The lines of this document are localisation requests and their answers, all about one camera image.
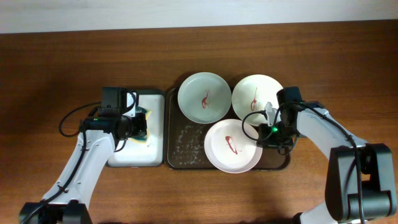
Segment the green yellow sponge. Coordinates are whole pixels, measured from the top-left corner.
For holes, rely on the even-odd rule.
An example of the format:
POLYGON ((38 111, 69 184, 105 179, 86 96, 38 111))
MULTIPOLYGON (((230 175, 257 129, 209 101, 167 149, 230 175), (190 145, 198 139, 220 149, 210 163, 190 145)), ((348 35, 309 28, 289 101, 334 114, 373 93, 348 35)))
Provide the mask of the green yellow sponge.
POLYGON ((131 118, 132 120, 132 134, 129 137, 129 140, 145 143, 149 138, 149 131, 147 120, 149 119, 149 115, 151 111, 145 109, 143 107, 138 106, 136 108, 135 116, 131 118))

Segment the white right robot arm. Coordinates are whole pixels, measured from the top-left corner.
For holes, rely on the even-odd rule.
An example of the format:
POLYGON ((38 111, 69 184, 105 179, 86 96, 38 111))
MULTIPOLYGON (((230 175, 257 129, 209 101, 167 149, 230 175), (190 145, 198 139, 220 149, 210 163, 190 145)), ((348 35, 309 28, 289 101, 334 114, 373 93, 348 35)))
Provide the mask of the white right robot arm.
POLYGON ((366 223, 397 211, 392 151, 383 143, 356 137, 333 119, 319 102, 285 101, 260 111, 257 144, 291 152, 294 136, 305 136, 328 159, 325 200, 297 213, 293 223, 366 223))

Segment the cream white plate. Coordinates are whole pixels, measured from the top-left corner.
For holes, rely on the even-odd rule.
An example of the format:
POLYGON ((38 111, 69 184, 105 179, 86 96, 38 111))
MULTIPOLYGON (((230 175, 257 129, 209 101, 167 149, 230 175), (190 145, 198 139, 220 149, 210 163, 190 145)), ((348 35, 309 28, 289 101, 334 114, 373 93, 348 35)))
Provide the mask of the cream white plate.
POLYGON ((235 86, 232 93, 232 106, 240 120, 249 113, 264 110, 267 103, 277 109, 277 92, 283 89, 282 85, 267 75, 250 75, 243 78, 235 86))

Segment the pale green plate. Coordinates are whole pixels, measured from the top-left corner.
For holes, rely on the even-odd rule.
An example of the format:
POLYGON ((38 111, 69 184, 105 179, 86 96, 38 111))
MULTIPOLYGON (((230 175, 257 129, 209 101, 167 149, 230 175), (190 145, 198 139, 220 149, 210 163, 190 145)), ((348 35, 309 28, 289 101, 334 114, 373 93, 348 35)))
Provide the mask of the pale green plate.
POLYGON ((227 82, 211 72, 190 75, 177 93, 181 112, 200 124, 214 123, 223 118, 231 107, 232 92, 227 82))

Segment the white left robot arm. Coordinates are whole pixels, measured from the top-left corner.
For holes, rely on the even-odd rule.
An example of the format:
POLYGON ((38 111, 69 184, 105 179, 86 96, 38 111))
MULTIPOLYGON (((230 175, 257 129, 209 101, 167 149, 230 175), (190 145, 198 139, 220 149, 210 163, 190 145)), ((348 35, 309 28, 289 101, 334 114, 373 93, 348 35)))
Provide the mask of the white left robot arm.
POLYGON ((118 144, 147 134, 145 113, 89 116, 80 121, 75 149, 60 177, 40 202, 27 202, 20 223, 91 223, 91 196, 118 144))

